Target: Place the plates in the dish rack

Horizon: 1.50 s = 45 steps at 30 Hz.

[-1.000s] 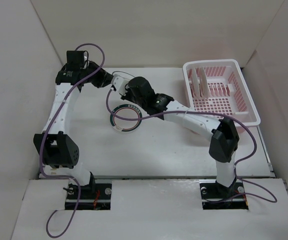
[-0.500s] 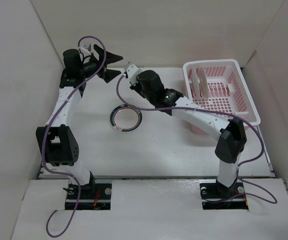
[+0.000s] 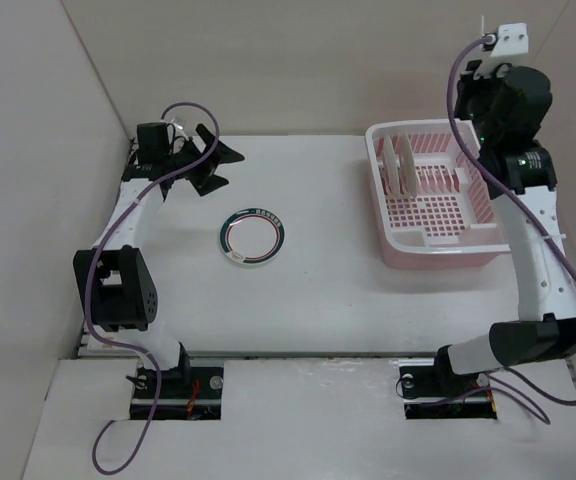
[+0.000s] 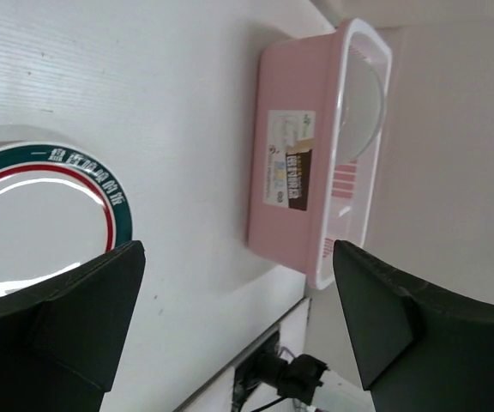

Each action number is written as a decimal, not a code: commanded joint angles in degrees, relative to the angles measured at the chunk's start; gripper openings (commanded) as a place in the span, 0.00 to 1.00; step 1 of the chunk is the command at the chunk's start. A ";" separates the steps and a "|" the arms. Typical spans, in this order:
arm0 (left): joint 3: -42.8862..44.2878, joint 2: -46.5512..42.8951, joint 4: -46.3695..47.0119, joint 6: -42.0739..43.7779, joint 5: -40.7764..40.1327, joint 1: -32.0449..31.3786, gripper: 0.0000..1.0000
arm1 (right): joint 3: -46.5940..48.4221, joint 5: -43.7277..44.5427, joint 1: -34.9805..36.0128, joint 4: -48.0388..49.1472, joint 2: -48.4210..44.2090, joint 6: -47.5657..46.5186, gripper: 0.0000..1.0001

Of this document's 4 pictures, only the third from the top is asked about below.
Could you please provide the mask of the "white plate green rim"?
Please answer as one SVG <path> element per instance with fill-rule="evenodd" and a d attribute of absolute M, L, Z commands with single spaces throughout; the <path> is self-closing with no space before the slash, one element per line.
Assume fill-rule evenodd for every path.
<path fill-rule="evenodd" d="M 232 213 L 222 224 L 218 245 L 233 263 L 257 267 L 273 260 L 286 239 L 283 221 L 270 210 L 252 207 Z"/>

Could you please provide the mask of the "orange sunburst plate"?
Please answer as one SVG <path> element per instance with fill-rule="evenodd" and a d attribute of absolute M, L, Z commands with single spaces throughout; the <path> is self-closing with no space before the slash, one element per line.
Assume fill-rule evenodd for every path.
<path fill-rule="evenodd" d="M 387 174 L 389 192 L 393 197 L 399 198 L 401 195 L 401 190 L 399 180 L 398 155 L 395 152 L 390 136 L 385 136 L 383 138 L 382 160 L 384 169 Z"/>
<path fill-rule="evenodd" d="M 409 137 L 400 135 L 397 142 L 399 155 L 399 179 L 402 195 L 406 198 L 417 196 L 417 176 L 413 150 Z"/>

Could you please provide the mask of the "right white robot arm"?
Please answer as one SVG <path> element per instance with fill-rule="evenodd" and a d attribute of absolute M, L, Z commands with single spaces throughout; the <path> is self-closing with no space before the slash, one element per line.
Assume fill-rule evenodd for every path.
<path fill-rule="evenodd" d="M 462 387 L 467 375 L 576 354 L 576 272 L 567 260 L 556 216 L 557 176 L 536 135 L 552 104 L 548 77 L 531 67 L 501 64 L 488 78 L 474 68 L 451 68 L 449 125 L 472 122 L 479 138 L 473 154 L 458 146 L 484 178 L 507 238 L 519 294 L 518 317 L 493 324 L 472 340 L 438 350 L 430 381 L 441 393 Z"/>

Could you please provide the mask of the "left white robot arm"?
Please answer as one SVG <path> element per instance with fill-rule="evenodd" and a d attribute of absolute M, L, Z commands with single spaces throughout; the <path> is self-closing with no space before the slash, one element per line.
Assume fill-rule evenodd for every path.
<path fill-rule="evenodd" d="M 73 258 L 90 335 L 103 346 L 141 356 L 145 384 L 157 381 L 172 397 L 191 387 L 190 362 L 183 345 L 156 319 L 158 294 L 141 247 L 176 181 L 188 181 L 205 196 L 229 183 L 217 175 L 220 165 L 245 159 L 204 124 L 195 132 L 201 146 L 175 122 L 137 126 L 111 219 L 93 246 Z"/>

